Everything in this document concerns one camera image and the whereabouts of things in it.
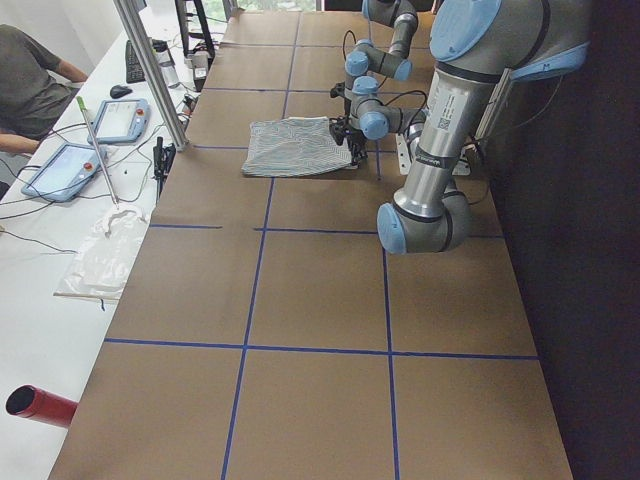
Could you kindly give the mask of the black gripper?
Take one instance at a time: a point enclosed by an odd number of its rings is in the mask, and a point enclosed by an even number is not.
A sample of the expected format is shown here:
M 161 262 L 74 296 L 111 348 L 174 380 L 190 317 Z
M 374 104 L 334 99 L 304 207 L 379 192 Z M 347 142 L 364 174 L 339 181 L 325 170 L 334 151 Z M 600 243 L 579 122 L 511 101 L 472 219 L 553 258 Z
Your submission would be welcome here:
M 366 143 L 367 138 L 363 132 L 351 125 L 345 129 L 345 137 L 351 154 L 351 166 L 359 166 L 368 158 Z

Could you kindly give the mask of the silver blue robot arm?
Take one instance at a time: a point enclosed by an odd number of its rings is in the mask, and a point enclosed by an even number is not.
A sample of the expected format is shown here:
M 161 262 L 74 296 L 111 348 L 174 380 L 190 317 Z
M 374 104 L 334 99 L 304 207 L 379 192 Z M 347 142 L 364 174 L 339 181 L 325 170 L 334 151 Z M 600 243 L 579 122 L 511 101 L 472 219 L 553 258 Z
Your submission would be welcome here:
M 419 26 L 417 11 L 410 1 L 363 1 L 361 12 L 370 23 L 388 27 L 391 39 L 378 47 L 371 38 L 361 39 L 344 60 L 344 95 L 353 98 L 354 83 L 370 73 L 388 79 L 406 81 L 412 73 L 409 59 L 411 44 Z
M 429 48 L 434 76 L 425 106 L 401 109 L 378 97 L 376 74 L 409 77 L 418 18 L 408 1 L 366 1 L 363 15 L 393 29 L 388 51 L 361 40 L 345 60 L 348 125 L 369 140 L 405 137 L 411 165 L 404 185 L 380 206 L 377 231 L 393 254 L 443 252 L 470 230 L 470 208 L 452 173 L 504 71 L 515 81 L 563 76 L 585 61 L 588 1 L 447 1 Z

